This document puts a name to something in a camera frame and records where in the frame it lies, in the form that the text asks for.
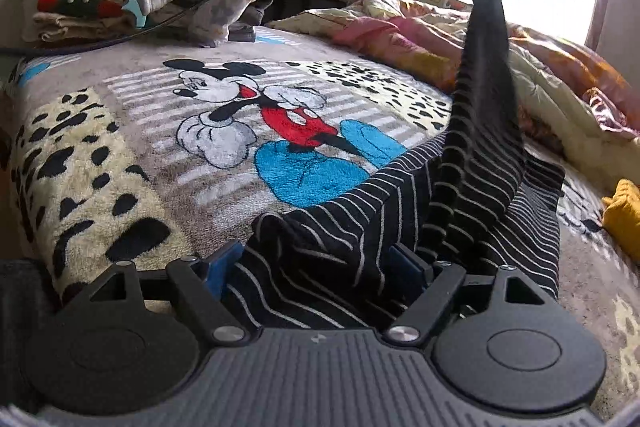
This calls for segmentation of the black white striped garment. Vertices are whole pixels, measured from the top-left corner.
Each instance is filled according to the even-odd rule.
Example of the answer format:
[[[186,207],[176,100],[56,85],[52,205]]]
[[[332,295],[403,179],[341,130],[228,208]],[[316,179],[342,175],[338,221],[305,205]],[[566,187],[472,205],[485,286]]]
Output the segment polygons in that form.
[[[386,329],[424,287],[395,245],[556,295],[563,179],[525,150],[501,0],[474,0],[447,129],[329,202],[259,216],[222,304],[248,329]]]

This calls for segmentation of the cartoon print plush blanket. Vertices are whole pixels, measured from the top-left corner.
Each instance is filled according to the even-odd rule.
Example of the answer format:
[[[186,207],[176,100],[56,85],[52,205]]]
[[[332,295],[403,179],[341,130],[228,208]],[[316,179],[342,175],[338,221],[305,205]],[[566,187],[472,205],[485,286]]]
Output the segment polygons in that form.
[[[166,265],[230,241],[243,254],[259,216],[350,191],[444,132],[454,92],[277,29],[18,62],[1,85],[23,254],[1,267],[4,399],[53,426],[618,423],[639,400],[639,272],[602,227],[608,189],[512,80],[525,150],[564,172],[556,295],[512,265],[462,267],[426,345],[388,343],[397,319],[241,323],[244,345],[203,345],[171,306]]]

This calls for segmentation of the dark side table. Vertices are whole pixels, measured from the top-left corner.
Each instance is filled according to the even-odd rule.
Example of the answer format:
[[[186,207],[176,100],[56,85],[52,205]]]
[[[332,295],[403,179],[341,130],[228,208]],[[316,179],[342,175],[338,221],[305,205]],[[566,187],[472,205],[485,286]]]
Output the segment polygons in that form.
[[[344,0],[256,0],[250,6],[262,17],[262,25],[284,20],[310,9],[343,9]]]

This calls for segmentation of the mustard yellow folded cloth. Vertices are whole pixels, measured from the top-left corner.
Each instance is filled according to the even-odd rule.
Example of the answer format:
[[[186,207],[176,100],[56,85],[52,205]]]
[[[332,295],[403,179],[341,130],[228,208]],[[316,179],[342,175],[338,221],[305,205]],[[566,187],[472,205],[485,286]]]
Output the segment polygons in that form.
[[[631,257],[639,257],[640,205],[639,187],[627,179],[617,182],[615,192],[603,197],[602,225],[623,251]]]

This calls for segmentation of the pink cream floral quilt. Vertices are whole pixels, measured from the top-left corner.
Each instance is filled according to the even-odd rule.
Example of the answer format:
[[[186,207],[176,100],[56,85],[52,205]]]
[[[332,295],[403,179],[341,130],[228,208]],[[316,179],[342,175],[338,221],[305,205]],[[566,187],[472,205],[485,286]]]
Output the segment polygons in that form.
[[[451,93],[469,13],[414,0],[359,0],[275,20],[274,29],[331,40]],[[590,52],[509,25],[518,103],[545,124],[564,156],[592,183],[639,179],[639,100],[624,78]]]

